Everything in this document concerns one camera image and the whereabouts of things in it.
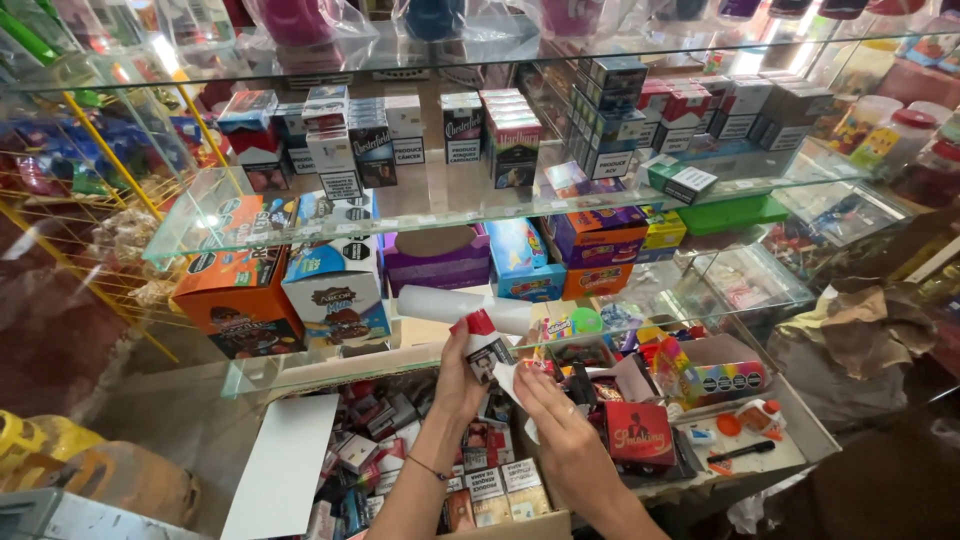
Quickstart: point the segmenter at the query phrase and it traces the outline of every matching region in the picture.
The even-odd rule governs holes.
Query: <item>hand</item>
[[[514,391],[537,425],[540,465],[570,510],[601,534],[605,524],[621,521],[622,512],[642,511],[642,504],[620,481],[596,430],[550,377],[521,363]]]
[[[468,337],[467,323],[460,319],[444,345],[440,357],[440,376],[437,378],[434,402],[430,408],[451,413],[457,425],[463,425],[461,431],[476,417],[477,407],[487,395],[489,387],[488,384],[480,384],[464,359],[464,345],[467,344]]]

